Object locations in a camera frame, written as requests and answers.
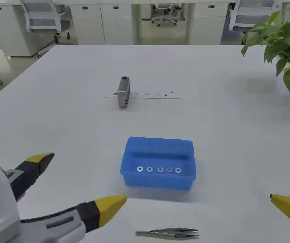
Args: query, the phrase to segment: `metal washer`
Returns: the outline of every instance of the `metal washer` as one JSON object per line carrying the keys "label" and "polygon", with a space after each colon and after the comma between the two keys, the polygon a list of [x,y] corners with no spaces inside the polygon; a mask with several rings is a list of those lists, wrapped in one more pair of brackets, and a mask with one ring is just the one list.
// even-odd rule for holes
{"label": "metal washer", "polygon": [[152,172],[152,171],[153,171],[153,168],[152,168],[152,167],[147,167],[147,168],[146,168],[146,171],[147,171],[147,172]]}
{"label": "metal washer", "polygon": [[138,171],[138,172],[142,172],[142,171],[143,171],[143,167],[142,167],[142,166],[138,166],[138,167],[137,167],[137,171]]}
{"label": "metal washer", "polygon": [[177,168],[175,168],[175,172],[177,172],[177,173],[181,173],[182,170],[181,170],[181,168],[177,167]]}

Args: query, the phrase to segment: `yellow fingertip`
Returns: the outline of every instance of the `yellow fingertip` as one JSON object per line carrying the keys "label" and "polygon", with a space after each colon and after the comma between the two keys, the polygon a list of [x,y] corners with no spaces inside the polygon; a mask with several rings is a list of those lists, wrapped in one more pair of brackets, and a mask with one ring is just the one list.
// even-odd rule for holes
{"label": "yellow fingertip", "polygon": [[107,196],[94,201],[100,211],[99,227],[103,227],[125,204],[127,195]]}
{"label": "yellow fingertip", "polygon": [[34,156],[26,158],[25,161],[29,161],[29,162],[33,162],[33,163],[39,163],[44,157],[49,156],[51,154],[52,154],[51,152],[36,154]]}

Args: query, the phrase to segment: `white table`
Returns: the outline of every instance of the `white table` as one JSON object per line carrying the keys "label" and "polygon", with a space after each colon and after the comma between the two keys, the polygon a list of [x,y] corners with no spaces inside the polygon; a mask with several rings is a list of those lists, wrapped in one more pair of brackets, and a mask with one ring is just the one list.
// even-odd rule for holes
{"label": "white table", "polygon": [[[290,220],[269,202],[271,193],[290,195],[290,98],[275,89],[275,63],[263,64],[263,49],[243,58],[240,48],[54,47],[0,92],[0,165],[55,153],[19,202],[21,217],[126,193],[113,221],[83,243],[159,242],[133,232],[170,226],[198,228],[202,243],[290,242]],[[133,99],[119,109],[104,97],[125,75],[134,90],[181,99]],[[191,139],[192,189],[125,186],[129,136]]]}

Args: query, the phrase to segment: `electrical outlet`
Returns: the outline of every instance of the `electrical outlet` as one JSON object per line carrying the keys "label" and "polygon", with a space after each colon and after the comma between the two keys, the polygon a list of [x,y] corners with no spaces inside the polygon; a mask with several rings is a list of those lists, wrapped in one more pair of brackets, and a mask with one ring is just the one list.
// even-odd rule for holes
{"label": "electrical outlet", "polygon": [[[117,98],[117,92],[112,93],[112,98]],[[174,91],[130,91],[130,99],[143,98],[143,99],[182,99]]]}

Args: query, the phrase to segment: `metal part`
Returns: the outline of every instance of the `metal part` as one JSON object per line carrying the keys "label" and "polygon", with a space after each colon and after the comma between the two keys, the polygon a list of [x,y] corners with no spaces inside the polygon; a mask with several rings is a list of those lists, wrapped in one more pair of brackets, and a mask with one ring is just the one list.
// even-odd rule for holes
{"label": "metal part", "polygon": [[177,167],[175,168],[175,172],[177,172],[178,174],[182,172],[181,168]]}
{"label": "metal part", "polygon": [[153,168],[152,168],[152,167],[147,167],[147,168],[146,168],[146,171],[147,171],[147,172],[152,172],[152,171],[153,171]]}
{"label": "metal part", "polygon": [[117,98],[119,107],[127,107],[130,95],[130,80],[129,77],[122,77],[120,79]]}
{"label": "metal part", "polygon": [[197,238],[199,236],[197,229],[187,228],[167,228],[148,231],[136,231],[135,234],[137,236],[147,236],[161,239],[185,239]]}
{"label": "metal part", "polygon": [[137,167],[137,171],[138,171],[138,172],[142,172],[142,171],[143,171],[143,167],[142,167],[142,166],[138,166],[138,167]]}

